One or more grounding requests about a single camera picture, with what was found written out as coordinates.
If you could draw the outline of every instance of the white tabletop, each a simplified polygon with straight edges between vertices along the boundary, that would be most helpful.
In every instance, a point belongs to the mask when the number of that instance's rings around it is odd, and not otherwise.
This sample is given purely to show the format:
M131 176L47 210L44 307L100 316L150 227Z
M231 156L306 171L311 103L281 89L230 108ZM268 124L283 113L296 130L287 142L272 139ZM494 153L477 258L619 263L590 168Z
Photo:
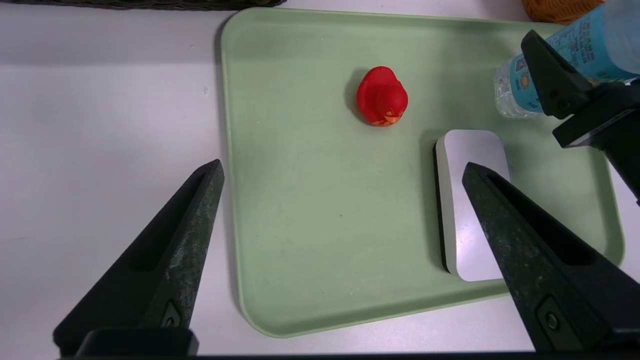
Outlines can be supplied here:
M284 7L527 20L516 0L290 0ZM54 327L199 165L221 158L214 53L232 12L0 5L0 348L51 359ZM640 209L614 176L627 258ZM529 350L510 297L291 339L234 302L228 192L191 328L200 354ZM640 279L640 263L623 269Z

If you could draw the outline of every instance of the blue bottle label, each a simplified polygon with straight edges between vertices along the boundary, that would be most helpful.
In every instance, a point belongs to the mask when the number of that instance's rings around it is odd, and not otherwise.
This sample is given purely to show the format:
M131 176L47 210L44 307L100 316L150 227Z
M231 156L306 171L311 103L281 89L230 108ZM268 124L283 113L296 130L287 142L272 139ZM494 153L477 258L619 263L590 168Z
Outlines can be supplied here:
M551 35L547 42L576 70L595 83L636 77L619 69L611 61L605 45L603 25L604 5L601 5ZM542 106L524 55L519 54L511 61L509 80L518 105L525 110L541 113Z

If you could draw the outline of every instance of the red rubber duck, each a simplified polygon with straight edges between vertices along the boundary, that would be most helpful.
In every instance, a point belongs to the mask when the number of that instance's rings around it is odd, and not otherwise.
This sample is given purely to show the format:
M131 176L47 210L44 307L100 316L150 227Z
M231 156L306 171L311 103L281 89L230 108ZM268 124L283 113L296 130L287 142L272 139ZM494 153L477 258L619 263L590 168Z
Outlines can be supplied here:
M360 113L373 126L391 126L398 122L409 97L390 68L371 69L358 87L356 103Z

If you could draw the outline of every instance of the orange object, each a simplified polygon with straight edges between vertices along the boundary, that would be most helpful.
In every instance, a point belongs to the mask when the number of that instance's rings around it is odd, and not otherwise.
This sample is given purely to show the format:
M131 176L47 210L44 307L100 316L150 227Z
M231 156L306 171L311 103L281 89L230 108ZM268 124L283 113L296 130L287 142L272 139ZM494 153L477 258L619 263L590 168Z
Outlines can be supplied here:
M522 0L533 21L569 25L604 3L604 0Z
M371 69L358 87L358 110L373 126L391 126L398 122L409 97L394 72L384 66Z

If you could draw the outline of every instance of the plastic tray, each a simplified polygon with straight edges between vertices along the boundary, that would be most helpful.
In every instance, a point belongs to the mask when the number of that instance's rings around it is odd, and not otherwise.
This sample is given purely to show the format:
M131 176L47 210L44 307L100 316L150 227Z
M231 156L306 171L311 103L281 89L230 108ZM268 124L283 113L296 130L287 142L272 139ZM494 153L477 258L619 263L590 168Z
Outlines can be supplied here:
M624 241L607 162L561 149L559 121L502 118L493 73L534 28L557 25L252 9L222 38L240 305L288 337L487 299L504 281L442 268L432 148L450 129L487 129L512 182L620 264ZM355 92L392 68L402 120L365 125Z

